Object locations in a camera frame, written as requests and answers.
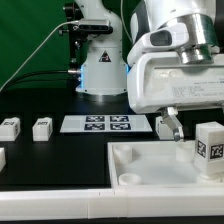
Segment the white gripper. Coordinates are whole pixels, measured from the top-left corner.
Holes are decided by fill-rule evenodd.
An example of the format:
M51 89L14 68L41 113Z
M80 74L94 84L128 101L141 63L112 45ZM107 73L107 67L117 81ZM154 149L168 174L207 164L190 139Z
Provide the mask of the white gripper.
M162 119L174 140L182 141L178 110L219 108L224 104L224 55L216 55L212 64L184 65L176 52L145 54L131 68L127 88L135 113L163 109Z

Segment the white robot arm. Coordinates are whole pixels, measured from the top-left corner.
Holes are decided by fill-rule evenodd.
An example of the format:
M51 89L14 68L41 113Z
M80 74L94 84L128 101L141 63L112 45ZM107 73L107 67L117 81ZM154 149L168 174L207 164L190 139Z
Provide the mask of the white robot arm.
M102 0L76 2L88 22L104 19L113 27L110 35L90 37L78 92L91 98L126 93L135 113L160 112L179 139L179 111L224 104L224 54L215 31L224 0L141 0L131 16L127 58L120 18Z

